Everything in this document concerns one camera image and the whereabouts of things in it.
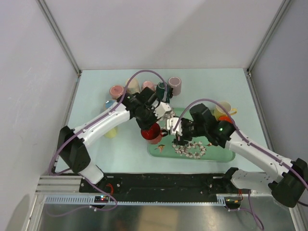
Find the cream floral mug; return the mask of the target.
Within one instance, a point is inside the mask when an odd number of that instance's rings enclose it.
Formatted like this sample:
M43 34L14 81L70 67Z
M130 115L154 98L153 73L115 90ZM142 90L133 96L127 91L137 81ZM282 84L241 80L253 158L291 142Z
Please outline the cream floral mug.
M139 82L136 78L132 80L127 79L125 82L126 92L130 94L140 93L141 89L139 86Z

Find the orange mug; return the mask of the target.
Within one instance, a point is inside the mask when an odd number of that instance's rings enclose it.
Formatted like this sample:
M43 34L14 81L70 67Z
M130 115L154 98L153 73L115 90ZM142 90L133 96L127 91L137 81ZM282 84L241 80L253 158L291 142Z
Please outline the orange mug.
M229 122L229 123L233 123L233 121L232 121L232 118L231 117L229 117L229 116L221 116L221 117L219 117L218 118L218 121L227 121L227 122Z

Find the yellow mug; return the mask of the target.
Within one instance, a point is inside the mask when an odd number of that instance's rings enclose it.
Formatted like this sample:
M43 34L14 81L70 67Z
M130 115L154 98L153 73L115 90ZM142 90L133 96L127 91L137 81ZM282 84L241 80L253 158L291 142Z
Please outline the yellow mug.
M216 118L216 120L218 120L222 116L227 116L226 112L231 116L237 113L237 109L232 108L232 106L226 101L220 101L218 102L218 104L221 105L222 108L219 105L215 106L213 115Z

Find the red mug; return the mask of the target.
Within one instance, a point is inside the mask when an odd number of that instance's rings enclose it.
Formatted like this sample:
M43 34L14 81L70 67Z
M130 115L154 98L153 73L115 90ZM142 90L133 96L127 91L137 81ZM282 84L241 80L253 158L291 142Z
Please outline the red mug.
M153 124L148 130L141 130L141 136L148 141L149 144L158 144L163 137L169 135L169 131L161 129L159 124Z

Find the light green mug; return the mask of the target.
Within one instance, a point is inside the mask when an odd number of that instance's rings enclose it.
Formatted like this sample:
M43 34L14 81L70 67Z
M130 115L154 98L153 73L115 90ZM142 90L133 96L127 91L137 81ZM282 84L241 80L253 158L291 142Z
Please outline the light green mug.
M117 136L117 133L118 133L118 127L115 126L115 127L112 128L111 130L109 130L108 132L106 132L106 133L104 134L104 136L105 136L106 138L108 138L108 139L112 139L112 138L114 138L114 137Z

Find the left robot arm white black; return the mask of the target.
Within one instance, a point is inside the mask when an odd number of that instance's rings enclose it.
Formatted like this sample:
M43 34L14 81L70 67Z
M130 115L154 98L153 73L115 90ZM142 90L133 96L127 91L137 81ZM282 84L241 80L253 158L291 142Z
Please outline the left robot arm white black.
M84 125L63 127L59 134L57 154L70 170L87 178L94 191L102 192L107 181L103 171L92 161L87 148L111 129L133 118L140 129L149 130L170 110L170 105L159 100L148 87L140 93L124 93L111 107Z

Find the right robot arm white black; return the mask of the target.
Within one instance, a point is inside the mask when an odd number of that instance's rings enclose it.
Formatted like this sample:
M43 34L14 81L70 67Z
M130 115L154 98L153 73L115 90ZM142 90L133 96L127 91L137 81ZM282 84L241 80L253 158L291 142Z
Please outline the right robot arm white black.
M192 138L206 137L212 145L235 152L262 169L261 173L249 173L230 168L222 181L226 192L251 189L271 193L286 207L297 205L308 188L308 165L304 160L291 160L254 143L234 122L216 120L202 103L193 106L189 112L192 119L181 115L166 121L166 128L175 135L174 144L186 145Z

